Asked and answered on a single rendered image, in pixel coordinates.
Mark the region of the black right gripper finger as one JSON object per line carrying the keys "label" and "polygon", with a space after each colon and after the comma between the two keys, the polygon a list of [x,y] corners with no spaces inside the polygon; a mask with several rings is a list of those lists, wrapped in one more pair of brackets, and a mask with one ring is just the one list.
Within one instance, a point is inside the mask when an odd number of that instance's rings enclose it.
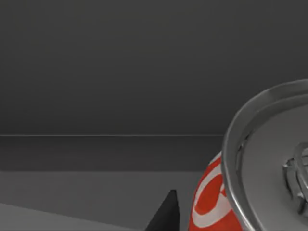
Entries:
{"label": "black right gripper finger", "polygon": [[169,191],[145,231],[180,231],[180,208],[177,190]]}

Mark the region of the red and white can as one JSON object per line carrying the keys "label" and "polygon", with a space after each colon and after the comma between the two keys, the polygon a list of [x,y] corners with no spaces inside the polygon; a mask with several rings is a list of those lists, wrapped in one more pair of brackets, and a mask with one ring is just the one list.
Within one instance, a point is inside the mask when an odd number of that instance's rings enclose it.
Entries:
{"label": "red and white can", "polygon": [[308,79],[238,110],[198,183],[188,231],[308,231]]}

